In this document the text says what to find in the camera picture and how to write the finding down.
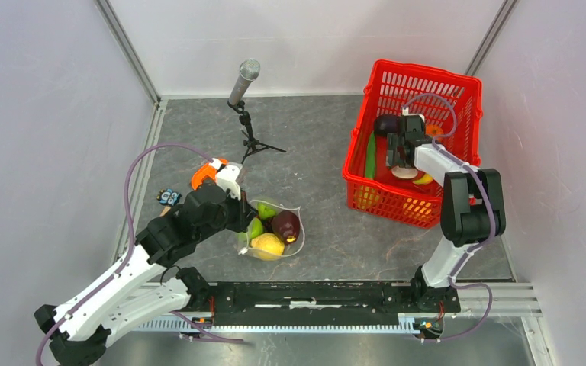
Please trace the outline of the white mushroom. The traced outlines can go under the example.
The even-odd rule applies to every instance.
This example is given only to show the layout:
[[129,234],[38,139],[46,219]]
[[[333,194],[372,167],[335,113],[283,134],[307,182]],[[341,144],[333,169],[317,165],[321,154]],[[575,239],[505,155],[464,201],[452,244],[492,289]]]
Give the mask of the white mushroom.
[[395,178],[402,180],[413,180],[418,176],[418,170],[414,168],[404,168],[395,166],[391,169],[391,173]]

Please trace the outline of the green apple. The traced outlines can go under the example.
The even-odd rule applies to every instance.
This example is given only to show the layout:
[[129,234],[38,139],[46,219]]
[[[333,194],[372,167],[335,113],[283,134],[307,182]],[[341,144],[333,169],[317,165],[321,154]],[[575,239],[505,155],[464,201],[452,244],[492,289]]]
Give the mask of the green apple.
[[253,219],[250,224],[250,229],[247,232],[249,241],[261,236],[264,232],[265,228],[262,221],[259,218]]
[[271,207],[269,204],[262,202],[259,202],[257,204],[257,210],[259,219],[263,221],[271,220],[278,214],[278,211],[276,209]]

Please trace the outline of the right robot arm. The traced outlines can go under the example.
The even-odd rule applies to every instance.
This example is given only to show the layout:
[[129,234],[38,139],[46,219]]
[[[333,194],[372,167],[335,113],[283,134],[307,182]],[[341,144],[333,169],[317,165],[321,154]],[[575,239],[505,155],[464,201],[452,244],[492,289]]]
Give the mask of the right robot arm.
[[506,228],[501,175],[453,155],[440,136],[430,136],[422,114],[383,114],[375,132],[386,139],[386,165],[429,175],[443,189],[443,236],[430,259],[411,280],[410,299],[420,311],[432,310],[457,288],[469,259]]

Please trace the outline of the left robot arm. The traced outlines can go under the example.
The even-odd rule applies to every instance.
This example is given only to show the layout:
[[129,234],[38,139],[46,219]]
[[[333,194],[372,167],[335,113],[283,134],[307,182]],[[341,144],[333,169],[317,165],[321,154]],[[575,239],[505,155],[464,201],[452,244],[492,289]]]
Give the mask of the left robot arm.
[[211,291],[196,268],[182,268],[157,289],[129,296],[217,233],[248,232],[256,216],[244,191],[234,197],[214,183],[200,185],[133,236],[124,256],[80,294],[35,311],[45,333],[40,348],[51,350],[61,365],[91,365],[119,338],[154,317],[184,307],[203,309]]

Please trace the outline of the yellow banana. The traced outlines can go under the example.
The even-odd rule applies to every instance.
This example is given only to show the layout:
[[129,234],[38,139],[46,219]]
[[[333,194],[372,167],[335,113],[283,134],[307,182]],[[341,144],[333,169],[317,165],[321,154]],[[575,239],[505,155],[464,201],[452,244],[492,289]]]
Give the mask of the yellow banana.
[[434,178],[431,175],[424,173],[420,178],[413,180],[413,183],[415,185],[429,185],[433,181],[434,181]]

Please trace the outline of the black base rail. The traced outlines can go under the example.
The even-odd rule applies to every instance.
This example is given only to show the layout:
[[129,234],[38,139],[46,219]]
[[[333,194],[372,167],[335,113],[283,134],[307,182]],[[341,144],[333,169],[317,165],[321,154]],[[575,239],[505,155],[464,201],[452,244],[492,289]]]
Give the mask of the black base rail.
[[420,280],[232,282],[209,284],[195,268],[175,279],[187,287],[188,312],[210,312],[204,324],[268,330],[425,329],[427,319],[461,310],[452,287],[428,288]]

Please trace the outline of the clear dotted zip bag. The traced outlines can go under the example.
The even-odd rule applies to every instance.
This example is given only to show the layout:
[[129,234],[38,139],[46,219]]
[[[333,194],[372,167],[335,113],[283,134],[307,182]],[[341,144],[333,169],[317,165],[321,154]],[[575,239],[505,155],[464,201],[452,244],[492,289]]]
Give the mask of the clear dotted zip bag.
[[305,246],[306,233],[301,207],[268,198],[253,198],[256,210],[246,231],[237,234],[238,255],[265,262],[278,261],[299,254]]

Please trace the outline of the blue owl toy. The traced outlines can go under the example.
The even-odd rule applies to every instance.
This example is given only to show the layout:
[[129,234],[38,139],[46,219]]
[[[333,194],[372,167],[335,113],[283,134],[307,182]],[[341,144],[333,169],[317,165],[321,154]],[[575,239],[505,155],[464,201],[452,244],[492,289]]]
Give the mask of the blue owl toy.
[[161,189],[158,195],[156,196],[156,199],[159,202],[159,204],[165,207],[174,207],[180,202],[181,198],[182,194],[177,191],[174,191],[171,188]]

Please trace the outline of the small wooden block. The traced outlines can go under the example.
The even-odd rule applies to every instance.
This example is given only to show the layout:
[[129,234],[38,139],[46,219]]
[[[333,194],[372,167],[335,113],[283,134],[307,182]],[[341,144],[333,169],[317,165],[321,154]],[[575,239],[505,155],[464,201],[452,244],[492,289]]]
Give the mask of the small wooden block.
[[160,213],[160,216],[161,217],[165,216],[170,210],[171,210],[171,207],[164,207],[162,212]]

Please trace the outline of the silver microphone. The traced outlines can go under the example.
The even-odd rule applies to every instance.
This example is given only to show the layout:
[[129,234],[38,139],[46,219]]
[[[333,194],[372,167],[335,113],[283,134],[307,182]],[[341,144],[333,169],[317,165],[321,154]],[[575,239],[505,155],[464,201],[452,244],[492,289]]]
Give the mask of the silver microphone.
[[227,99],[227,104],[234,108],[241,101],[250,85],[257,80],[261,71],[260,62],[256,59],[246,59],[239,67],[238,78]]

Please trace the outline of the black mini tripod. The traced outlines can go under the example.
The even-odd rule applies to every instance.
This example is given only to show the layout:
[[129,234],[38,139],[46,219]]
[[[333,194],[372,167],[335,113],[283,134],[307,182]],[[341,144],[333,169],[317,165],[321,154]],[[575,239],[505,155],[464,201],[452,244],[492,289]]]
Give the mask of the black mini tripod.
[[266,144],[255,138],[252,126],[252,118],[250,113],[245,109],[245,102],[243,100],[238,101],[235,105],[228,104],[235,112],[239,114],[239,122],[244,128],[242,134],[245,136],[243,145],[246,147],[246,151],[243,154],[241,163],[243,164],[249,156],[253,156],[257,153],[266,151],[268,149],[276,152],[286,153],[286,150]]

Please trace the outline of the green cucumber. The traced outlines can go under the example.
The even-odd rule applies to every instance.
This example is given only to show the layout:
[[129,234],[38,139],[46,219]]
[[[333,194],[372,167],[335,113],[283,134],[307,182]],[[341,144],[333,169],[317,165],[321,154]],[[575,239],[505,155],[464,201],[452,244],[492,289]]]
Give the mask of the green cucumber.
[[367,179],[375,179],[376,176],[376,135],[374,133],[370,133],[366,152],[365,152],[365,167],[364,167],[364,177]]

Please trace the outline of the purple eggplant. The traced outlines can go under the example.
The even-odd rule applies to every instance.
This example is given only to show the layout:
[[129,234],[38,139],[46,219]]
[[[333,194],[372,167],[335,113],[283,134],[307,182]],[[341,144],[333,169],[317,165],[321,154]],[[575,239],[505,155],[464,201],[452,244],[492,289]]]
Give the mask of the purple eggplant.
[[387,136],[390,133],[398,134],[399,116],[394,114],[381,114],[374,121],[373,132],[376,136]]

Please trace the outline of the red plastic basket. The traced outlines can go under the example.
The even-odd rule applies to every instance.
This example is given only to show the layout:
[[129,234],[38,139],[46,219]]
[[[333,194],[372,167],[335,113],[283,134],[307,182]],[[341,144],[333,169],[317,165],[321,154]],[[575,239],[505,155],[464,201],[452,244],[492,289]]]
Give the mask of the red plastic basket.
[[380,59],[363,92],[343,165],[347,207],[424,229],[439,224],[441,186],[434,181],[415,185],[413,180],[395,178],[385,165],[384,137],[376,140],[375,179],[364,177],[368,138],[377,116],[399,115],[407,104],[411,112],[423,114],[427,124],[452,133],[441,142],[453,155],[480,165],[481,81],[431,66]]

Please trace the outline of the yellow lemon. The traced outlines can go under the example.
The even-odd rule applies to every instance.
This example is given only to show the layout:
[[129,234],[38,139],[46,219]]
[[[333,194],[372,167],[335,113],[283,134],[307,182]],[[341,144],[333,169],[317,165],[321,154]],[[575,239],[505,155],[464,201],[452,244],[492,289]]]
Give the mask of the yellow lemon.
[[279,260],[286,245],[272,233],[263,233],[250,241],[250,253],[263,261]]

